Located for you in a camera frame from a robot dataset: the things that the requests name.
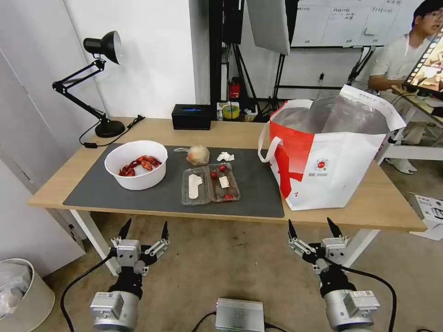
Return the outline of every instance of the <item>lamp base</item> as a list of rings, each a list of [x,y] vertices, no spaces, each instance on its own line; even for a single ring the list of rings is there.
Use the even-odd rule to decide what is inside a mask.
[[[101,122],[96,127],[96,135],[102,138],[115,137],[125,131],[125,125],[120,121],[110,120],[109,122]]]

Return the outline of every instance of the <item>gray table mat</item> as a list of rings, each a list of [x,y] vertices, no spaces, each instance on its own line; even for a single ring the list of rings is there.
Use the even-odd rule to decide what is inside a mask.
[[[155,187],[133,191],[121,187],[104,166],[106,156],[119,145],[115,143],[108,146],[63,204],[178,213],[275,218],[284,216],[277,182],[269,165],[262,163],[258,158],[257,150],[209,148],[211,164],[217,163],[216,158],[222,151],[235,155],[235,160],[231,161],[231,164],[241,198],[236,202],[211,202],[207,205],[186,206],[181,204],[182,175],[185,169],[193,168],[186,161],[186,153],[174,152],[178,146],[166,146],[168,160],[164,179]]]

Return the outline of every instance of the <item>tape roll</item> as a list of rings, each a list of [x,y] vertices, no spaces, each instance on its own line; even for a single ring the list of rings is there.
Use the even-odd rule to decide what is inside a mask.
[[[223,117],[225,119],[236,119],[240,116],[240,107],[237,105],[226,105],[223,107]]]

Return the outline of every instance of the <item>concrete floor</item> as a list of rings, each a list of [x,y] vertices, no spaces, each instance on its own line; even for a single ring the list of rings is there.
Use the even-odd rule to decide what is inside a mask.
[[[412,161],[414,175],[383,169],[406,194],[409,191],[443,197],[443,163]],[[93,214],[104,237],[116,236],[130,217]],[[152,244],[158,239],[164,218],[132,216],[128,238]],[[218,297],[262,301],[265,319],[288,332],[330,331],[318,279],[311,266],[286,246],[287,228],[247,222],[168,218],[171,247],[144,278],[144,295],[138,307],[139,332],[191,331],[198,320],[215,310]],[[299,236],[314,242],[329,235],[326,228],[296,227]],[[342,229],[353,236],[356,230]],[[37,332],[68,331],[60,313],[60,296],[76,276],[99,261],[88,246],[85,256],[45,278],[56,293],[56,305]],[[426,327],[443,331],[443,241],[434,242],[407,233],[382,231],[354,264],[379,275],[396,289],[398,311],[395,331],[414,332]],[[351,275],[360,290],[376,293],[381,309],[374,315],[374,331],[386,331],[391,310],[390,292],[375,280]],[[101,267],[73,288],[66,308],[76,331],[92,330],[89,304],[97,291],[114,282]],[[214,317],[199,332],[214,331]]]

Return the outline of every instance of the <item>bag handle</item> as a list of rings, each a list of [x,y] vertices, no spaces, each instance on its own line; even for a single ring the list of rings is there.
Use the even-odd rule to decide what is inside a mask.
[[[282,142],[282,139],[275,136],[269,145],[268,153],[266,154],[266,158],[263,158],[262,156],[262,147],[263,147],[263,141],[264,141],[264,135],[268,131],[269,128],[269,121],[265,123],[263,126],[262,133],[260,134],[260,138],[258,139],[258,157],[260,158],[261,162],[269,162],[271,158],[275,154],[275,150],[277,149],[277,145]]]

